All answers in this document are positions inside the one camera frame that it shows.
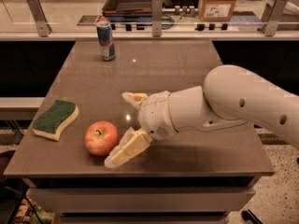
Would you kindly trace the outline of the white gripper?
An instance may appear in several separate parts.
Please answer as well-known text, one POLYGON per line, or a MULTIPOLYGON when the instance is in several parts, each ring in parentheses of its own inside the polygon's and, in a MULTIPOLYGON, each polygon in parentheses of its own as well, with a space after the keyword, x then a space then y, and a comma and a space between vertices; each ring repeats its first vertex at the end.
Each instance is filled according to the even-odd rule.
POLYGON ((104 161, 106 168, 122 166, 150 147, 152 139, 163 140, 177 134, 169 114, 169 91, 152 94, 124 92, 122 98, 138 111, 142 129, 129 128, 104 161))

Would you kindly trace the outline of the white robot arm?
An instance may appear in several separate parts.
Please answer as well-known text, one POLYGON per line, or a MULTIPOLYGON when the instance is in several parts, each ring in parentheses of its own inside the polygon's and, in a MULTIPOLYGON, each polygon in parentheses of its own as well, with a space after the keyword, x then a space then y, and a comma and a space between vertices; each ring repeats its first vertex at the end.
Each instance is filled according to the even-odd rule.
POLYGON ((236 65, 211 70, 201 86, 147 95, 125 92, 138 111, 139 130, 128 129, 105 159, 117 168, 150 147, 181 132, 212 132, 251 122, 299 148, 299 96, 236 65))

